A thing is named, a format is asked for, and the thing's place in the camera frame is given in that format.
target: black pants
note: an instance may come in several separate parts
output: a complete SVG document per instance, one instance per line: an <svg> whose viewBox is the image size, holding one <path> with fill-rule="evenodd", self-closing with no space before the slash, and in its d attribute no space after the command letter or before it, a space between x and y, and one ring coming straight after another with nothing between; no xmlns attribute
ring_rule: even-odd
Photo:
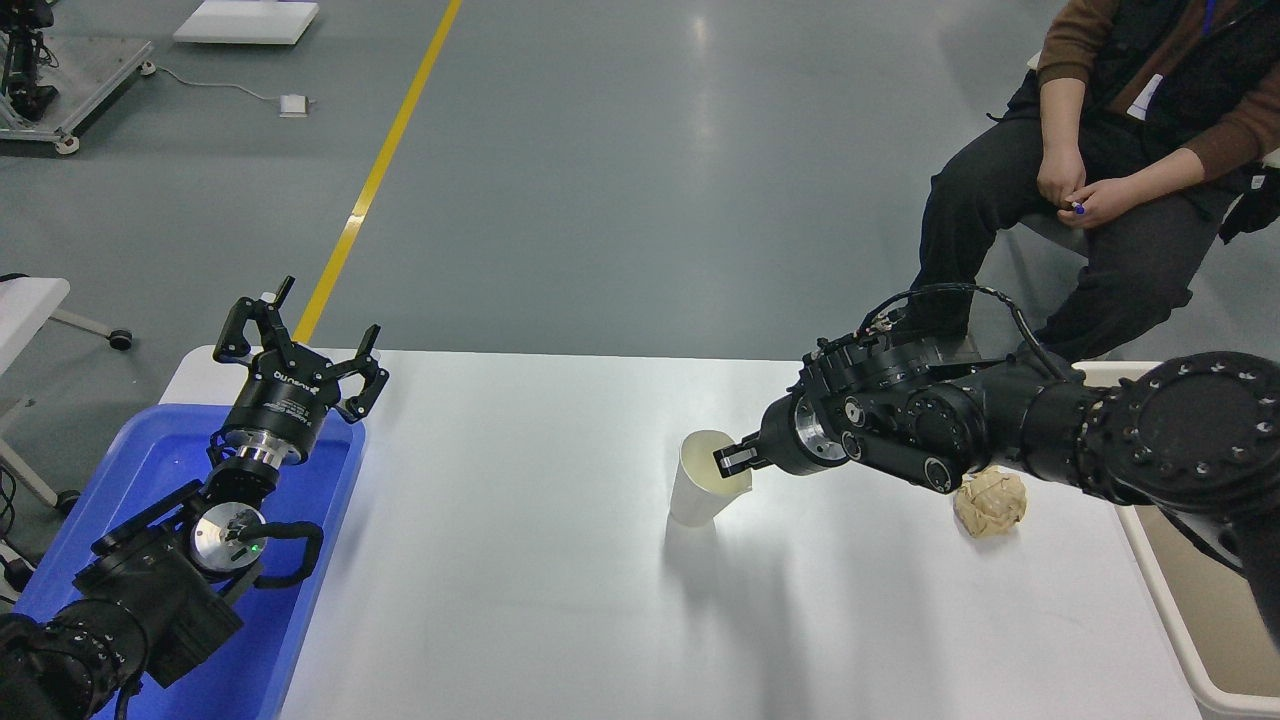
<svg viewBox="0 0 1280 720"><path fill-rule="evenodd" d="M1082 123L1085 182L1132 174L1147 164L1139 138L1123 119ZM913 288L974 282L996 232L1024 215L1056 208L1036 187L1042 141L1039 119L998 123L956 154L933 177L920 233L920 273ZM1075 290L1036 336L1075 361L1094 357L1169 319L1190 301L1188 290L1235 193L1198 186L1139 205L1087 233L1088 265ZM908 325L963 333L969 293L913 299Z"/></svg>

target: hand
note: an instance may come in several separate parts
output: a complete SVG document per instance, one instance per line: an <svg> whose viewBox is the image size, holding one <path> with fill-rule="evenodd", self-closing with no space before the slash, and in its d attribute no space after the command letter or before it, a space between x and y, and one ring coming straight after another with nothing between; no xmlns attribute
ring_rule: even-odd
<svg viewBox="0 0 1280 720"><path fill-rule="evenodd" d="M1044 200L1057 208L1070 205L1066 196L1084 187L1084 159L1080 158L1080 147L1073 143L1046 149L1041 172L1036 176L1036 186Z"/></svg>
<svg viewBox="0 0 1280 720"><path fill-rule="evenodd" d="M1092 229L1124 215L1143 202L1140 188L1130 178L1114 178L1087 184L1066 196L1066 204L1079 202L1084 214L1075 209L1059 210L1057 219L1070 228Z"/></svg>

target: power adapter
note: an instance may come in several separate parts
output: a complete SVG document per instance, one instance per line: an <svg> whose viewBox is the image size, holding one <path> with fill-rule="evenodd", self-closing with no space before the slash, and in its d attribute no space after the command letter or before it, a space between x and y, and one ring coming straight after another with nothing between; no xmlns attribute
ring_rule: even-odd
<svg viewBox="0 0 1280 720"><path fill-rule="evenodd" d="M305 117L307 117L307 96L306 95L282 95L280 96L280 117L282 118L305 118Z"/></svg>

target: robotic arm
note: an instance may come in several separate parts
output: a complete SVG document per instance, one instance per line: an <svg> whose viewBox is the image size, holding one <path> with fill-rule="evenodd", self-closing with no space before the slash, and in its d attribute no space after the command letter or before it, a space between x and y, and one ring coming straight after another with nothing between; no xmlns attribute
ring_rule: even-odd
<svg viewBox="0 0 1280 720"><path fill-rule="evenodd" d="M210 438L205 482L187 483L93 543L97 560L74 580L83 598L52 620L0 615L0 716L90 717L119 691L123 719L143 671L169 687L243 625L232 606L251 585L285 588L311 575L321 528L268 521L262 500L282 466L307 460L330 409L361 420L389 375L372 357L378 325L344 363L293 342L279 315L292 284L287 277L274 295L232 307L214 359L241 363L250 377ZM252 357L243 334L250 322L262 336ZM364 386L344 401L338 382L356 374ZM269 538L306 539L302 566L261 575Z"/></svg>
<svg viewBox="0 0 1280 720"><path fill-rule="evenodd" d="M1238 352L1164 363L1092 388L1028 350L960 359L938 342L896 345L873 310L819 340L760 429L716 452L723 477L777 465L806 475L850 460L940 493L992 462L1116 505L1156 505L1197 547L1249 582L1280 642L1280 365Z"/></svg>
<svg viewBox="0 0 1280 720"><path fill-rule="evenodd" d="M38 67L55 63L45 46L45 33L54 24L46 0L0 0L0 33L8 37L4 69L0 70L0 96L8 97L15 113L37 122L58 88L40 85Z"/></svg>

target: brown sweater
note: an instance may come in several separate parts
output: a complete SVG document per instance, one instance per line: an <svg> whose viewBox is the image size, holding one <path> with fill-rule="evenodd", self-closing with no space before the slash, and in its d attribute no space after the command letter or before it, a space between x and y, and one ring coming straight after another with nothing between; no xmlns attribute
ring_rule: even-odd
<svg viewBox="0 0 1280 720"><path fill-rule="evenodd" d="M1239 0L1217 0L1213 26L1226 22L1238 4ZM1069 0L1044 36L1039 83L1064 77L1088 82L1093 59L1111 32L1111 19L1119 5L1120 0ZM1178 26L1133 81L1107 105L1107 111L1125 114L1153 74L1167 77L1178 67L1201 41L1204 6L1203 1L1188 4ZM1271 68L1234 110L1193 137L1184 147L1201 159L1206 181L1219 178L1280 147L1280 64Z"/></svg>

